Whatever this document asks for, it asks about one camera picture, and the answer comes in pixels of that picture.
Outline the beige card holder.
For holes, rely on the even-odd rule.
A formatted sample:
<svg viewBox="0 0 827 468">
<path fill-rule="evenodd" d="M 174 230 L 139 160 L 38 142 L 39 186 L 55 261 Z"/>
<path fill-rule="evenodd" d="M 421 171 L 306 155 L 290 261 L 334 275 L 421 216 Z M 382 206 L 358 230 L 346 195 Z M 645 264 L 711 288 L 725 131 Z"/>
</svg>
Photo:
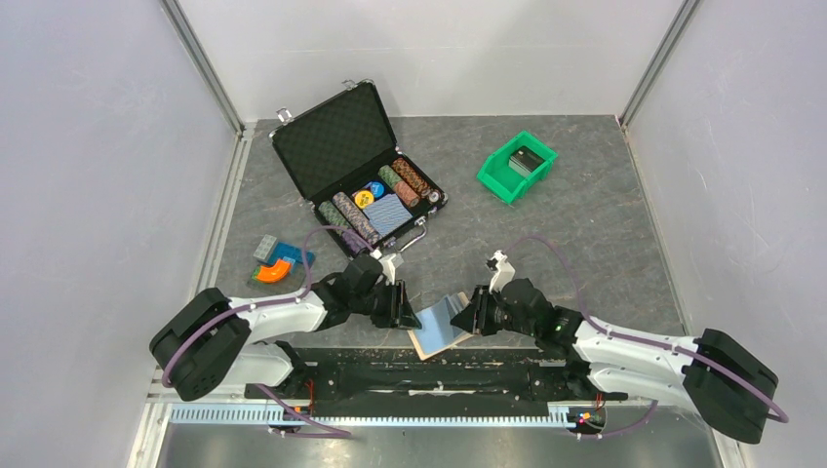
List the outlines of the beige card holder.
<svg viewBox="0 0 827 468">
<path fill-rule="evenodd" d="M 409 337 L 420 361 L 426 361 L 452 349 L 472 336 L 471 333 L 451 324 L 451 320 L 468 304 L 467 295 L 457 292 L 448 294 L 433 305 L 415 313 L 421 328 L 410 330 Z"/>
</svg>

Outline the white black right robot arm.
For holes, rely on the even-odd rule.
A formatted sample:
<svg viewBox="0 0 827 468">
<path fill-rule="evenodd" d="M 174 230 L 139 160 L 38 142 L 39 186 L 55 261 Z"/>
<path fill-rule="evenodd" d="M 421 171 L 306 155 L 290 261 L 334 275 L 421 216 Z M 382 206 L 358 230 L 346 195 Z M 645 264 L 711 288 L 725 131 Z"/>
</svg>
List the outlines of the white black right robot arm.
<svg viewBox="0 0 827 468">
<path fill-rule="evenodd" d="M 533 338 L 564 362 L 563 382 L 577 399 L 641 397 L 698 414 L 717 432 L 758 443 L 766 423 L 788 417 L 773 401 L 775 373 L 728 334 L 669 336 L 623 327 L 555 305 L 528 279 L 498 291 L 479 286 L 452 324 L 482 336 Z"/>
</svg>

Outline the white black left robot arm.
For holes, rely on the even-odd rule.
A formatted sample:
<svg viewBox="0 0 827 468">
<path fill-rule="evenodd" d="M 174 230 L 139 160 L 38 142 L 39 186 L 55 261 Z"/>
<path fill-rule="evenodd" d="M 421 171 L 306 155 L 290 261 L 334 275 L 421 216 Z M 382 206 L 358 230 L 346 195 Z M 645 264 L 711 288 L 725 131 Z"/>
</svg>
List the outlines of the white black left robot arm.
<svg viewBox="0 0 827 468">
<path fill-rule="evenodd" d="M 396 270 L 398 253 L 360 253 L 343 271 L 293 294 L 228 297 L 218 288 L 197 293 L 151 339 L 161 383 L 185 402 L 221 385 L 263 384 L 283 397 L 298 395 L 306 371 L 286 344 L 268 339 L 337 327 L 353 315 L 378 329 L 418 330 L 421 322 Z"/>
</svg>

